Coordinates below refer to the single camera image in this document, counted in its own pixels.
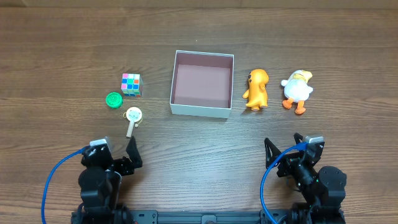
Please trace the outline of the white plush duck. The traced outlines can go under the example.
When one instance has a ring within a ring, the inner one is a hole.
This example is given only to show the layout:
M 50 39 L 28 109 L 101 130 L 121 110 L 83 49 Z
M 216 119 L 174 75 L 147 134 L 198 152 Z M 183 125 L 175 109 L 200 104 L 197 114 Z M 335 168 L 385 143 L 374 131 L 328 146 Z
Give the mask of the white plush duck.
M 285 100 L 282 106 L 290 109 L 293 103 L 297 103 L 295 114 L 304 114 L 306 108 L 305 101 L 308 100 L 313 88 L 308 86 L 308 81 L 313 77 L 312 73 L 307 70 L 296 70 L 287 80 L 282 80 L 281 85 L 284 87 Z

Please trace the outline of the orange dinosaur toy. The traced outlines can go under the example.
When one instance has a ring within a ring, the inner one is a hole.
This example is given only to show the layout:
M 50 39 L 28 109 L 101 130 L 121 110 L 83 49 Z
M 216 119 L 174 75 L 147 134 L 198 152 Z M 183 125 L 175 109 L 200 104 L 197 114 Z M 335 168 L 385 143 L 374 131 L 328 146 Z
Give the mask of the orange dinosaur toy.
M 267 72 L 263 69 L 254 69 L 248 75 L 248 89 L 244 92 L 243 98 L 248 99 L 246 107 L 252 111 L 259 111 L 268 107 L 268 94 L 266 85 L 269 81 Z

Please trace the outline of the colourful puzzle cube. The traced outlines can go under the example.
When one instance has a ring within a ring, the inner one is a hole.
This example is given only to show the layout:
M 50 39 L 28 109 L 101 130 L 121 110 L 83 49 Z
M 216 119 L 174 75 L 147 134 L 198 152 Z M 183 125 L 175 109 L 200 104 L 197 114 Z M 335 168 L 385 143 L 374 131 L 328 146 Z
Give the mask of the colourful puzzle cube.
M 123 73 L 121 91 L 126 96 L 141 97 L 143 90 L 143 80 L 139 73 Z

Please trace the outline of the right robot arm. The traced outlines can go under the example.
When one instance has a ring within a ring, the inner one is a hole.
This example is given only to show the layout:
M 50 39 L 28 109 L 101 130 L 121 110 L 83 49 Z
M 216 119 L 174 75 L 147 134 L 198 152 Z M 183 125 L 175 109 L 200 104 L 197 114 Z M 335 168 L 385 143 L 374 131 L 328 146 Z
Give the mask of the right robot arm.
M 341 203 L 346 197 L 347 175 L 333 166 L 324 166 L 319 171 L 314 166 L 321 159 L 325 146 L 323 136 L 294 134 L 295 145 L 280 151 L 269 138 L 265 138 L 266 171 L 260 185 L 260 201 L 266 218 L 272 223 L 344 223 Z M 305 199 L 294 203 L 286 216 L 276 220 L 264 200 L 266 179 L 273 168 L 278 177 L 292 177 Z

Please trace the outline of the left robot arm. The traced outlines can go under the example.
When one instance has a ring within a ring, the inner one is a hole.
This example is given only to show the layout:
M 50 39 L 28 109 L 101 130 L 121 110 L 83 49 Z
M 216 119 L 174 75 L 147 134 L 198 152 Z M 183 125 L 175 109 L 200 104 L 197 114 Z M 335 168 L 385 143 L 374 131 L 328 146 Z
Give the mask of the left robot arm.
M 83 149 L 81 164 L 85 170 L 78 178 L 82 203 L 71 215 L 72 224 L 136 222 L 130 209 L 118 202 L 122 177 L 142 167 L 134 137 L 129 139 L 126 152 L 127 157 L 114 159 L 107 137 L 92 141 Z

